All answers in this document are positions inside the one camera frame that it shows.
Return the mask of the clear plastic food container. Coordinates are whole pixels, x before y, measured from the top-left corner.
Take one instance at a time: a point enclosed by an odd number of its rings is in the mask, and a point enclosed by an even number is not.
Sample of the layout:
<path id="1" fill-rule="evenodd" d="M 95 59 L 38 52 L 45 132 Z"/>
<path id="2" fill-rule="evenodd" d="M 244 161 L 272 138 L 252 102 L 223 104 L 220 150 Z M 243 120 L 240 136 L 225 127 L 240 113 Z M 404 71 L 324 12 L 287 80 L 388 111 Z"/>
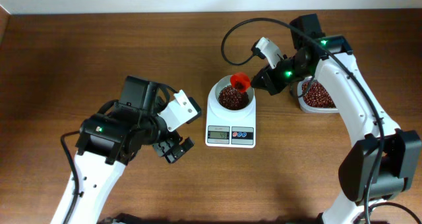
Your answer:
<path id="1" fill-rule="evenodd" d="M 324 86 L 316 79 L 306 78 L 297 85 L 298 102 L 306 113 L 337 113 L 338 109 Z"/>

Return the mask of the red beans in bowl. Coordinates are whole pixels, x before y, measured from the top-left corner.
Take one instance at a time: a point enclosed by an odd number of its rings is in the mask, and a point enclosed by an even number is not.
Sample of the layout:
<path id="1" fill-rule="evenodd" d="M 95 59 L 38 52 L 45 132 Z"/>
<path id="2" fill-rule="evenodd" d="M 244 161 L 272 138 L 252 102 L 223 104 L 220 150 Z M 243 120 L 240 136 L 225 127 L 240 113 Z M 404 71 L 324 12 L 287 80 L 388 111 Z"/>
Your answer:
<path id="1" fill-rule="evenodd" d="M 246 92 L 240 93 L 232 86 L 223 88 L 218 96 L 218 102 L 221 106 L 229 110 L 240 110 L 249 103 L 249 97 Z"/>

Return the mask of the orange plastic measuring scoop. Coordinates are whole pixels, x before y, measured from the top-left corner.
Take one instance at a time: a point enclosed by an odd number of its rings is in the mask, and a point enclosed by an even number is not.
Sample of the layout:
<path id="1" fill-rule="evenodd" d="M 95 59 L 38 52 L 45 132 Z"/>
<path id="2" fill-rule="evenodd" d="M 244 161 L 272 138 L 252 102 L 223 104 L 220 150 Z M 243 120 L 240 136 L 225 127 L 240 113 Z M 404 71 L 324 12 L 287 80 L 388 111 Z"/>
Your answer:
<path id="1" fill-rule="evenodd" d="M 237 72 L 230 77 L 231 86 L 240 93 L 246 92 L 251 87 L 251 81 L 244 72 Z"/>

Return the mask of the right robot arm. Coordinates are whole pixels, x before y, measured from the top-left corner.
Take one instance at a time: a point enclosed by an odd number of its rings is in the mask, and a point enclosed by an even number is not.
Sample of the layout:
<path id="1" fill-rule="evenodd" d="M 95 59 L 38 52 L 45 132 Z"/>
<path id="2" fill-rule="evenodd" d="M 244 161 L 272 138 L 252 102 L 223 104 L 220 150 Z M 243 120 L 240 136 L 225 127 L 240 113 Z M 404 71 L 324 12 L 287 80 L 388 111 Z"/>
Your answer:
<path id="1" fill-rule="evenodd" d="M 268 61 L 251 85 L 270 94 L 288 84 L 314 77 L 328 92 L 342 117 L 351 150 L 338 169 L 339 196 L 318 216 L 319 223 L 368 223 L 372 211 L 392 205 L 409 190 L 421 153 L 421 139 L 391 119 L 362 77 L 347 40 L 327 36 L 315 14 L 287 24 L 295 55 L 282 55 L 269 39 L 252 47 L 253 55 Z"/>

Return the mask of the white digital kitchen scale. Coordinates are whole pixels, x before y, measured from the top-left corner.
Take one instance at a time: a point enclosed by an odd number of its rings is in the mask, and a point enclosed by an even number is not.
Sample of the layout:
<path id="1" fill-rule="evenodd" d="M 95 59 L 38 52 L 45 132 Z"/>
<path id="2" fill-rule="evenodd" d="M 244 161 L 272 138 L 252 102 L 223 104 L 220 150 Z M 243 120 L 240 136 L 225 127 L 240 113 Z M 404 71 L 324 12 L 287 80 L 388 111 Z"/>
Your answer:
<path id="1" fill-rule="evenodd" d="M 254 148 L 256 146 L 256 99 L 252 90 L 250 103 L 240 110 L 229 110 L 218 102 L 213 87 L 208 95 L 205 143 L 207 146 Z"/>

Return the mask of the red adzuki beans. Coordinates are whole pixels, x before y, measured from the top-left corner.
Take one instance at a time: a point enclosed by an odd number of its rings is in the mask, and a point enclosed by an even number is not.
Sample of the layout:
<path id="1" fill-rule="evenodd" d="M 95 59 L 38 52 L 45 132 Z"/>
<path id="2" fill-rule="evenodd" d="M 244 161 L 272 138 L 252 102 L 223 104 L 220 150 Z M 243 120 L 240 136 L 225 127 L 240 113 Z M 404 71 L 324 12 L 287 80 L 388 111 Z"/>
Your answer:
<path id="1" fill-rule="evenodd" d="M 304 102 L 310 107 L 317 108 L 335 108 L 335 103 L 325 90 L 325 88 L 318 82 L 313 82 L 308 92 L 302 97 Z"/>

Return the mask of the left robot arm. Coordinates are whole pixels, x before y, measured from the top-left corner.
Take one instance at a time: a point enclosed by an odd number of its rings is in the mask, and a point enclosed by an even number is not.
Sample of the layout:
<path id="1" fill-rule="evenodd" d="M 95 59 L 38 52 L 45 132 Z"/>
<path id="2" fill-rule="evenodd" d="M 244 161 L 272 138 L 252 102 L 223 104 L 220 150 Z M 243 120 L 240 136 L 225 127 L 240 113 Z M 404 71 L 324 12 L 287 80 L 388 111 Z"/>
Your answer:
<path id="1" fill-rule="evenodd" d="M 126 166 L 143 146 L 175 163 L 193 146 L 177 129 L 201 116 L 197 102 L 171 86 L 134 76 L 121 97 L 105 103 L 75 131 L 76 154 L 61 136 L 71 176 L 52 223 L 96 223 Z"/>

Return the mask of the white round bowl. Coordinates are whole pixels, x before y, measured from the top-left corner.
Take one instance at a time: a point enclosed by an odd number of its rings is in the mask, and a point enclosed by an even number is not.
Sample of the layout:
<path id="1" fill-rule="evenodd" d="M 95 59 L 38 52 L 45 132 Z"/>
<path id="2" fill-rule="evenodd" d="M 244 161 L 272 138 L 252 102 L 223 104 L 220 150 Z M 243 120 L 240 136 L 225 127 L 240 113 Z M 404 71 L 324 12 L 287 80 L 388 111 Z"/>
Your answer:
<path id="1" fill-rule="evenodd" d="M 252 104 L 255 96 L 253 88 L 249 87 L 245 92 L 240 92 L 231 85 L 231 75 L 222 78 L 215 87 L 214 97 L 218 104 L 230 111 L 239 111 Z"/>

